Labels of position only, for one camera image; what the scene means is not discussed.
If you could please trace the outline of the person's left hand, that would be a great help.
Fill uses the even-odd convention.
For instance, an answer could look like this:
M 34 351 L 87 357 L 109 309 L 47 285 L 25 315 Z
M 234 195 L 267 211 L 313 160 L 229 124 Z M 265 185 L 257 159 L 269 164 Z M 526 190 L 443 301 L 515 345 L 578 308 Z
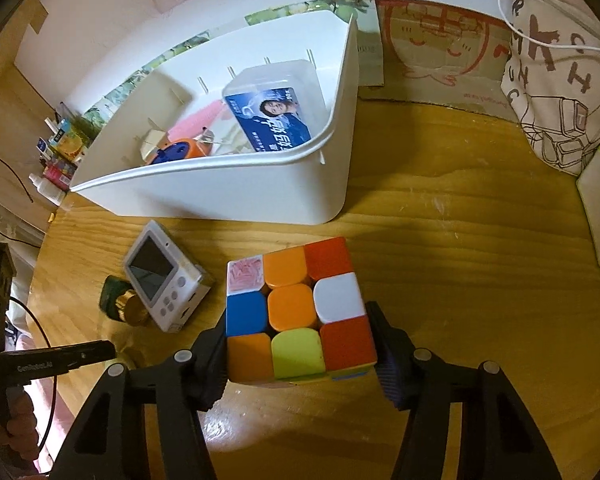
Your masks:
M 7 444 L 23 460 L 34 462 L 40 455 L 34 406 L 30 396 L 23 391 L 9 404 L 10 419 L 6 424 Z

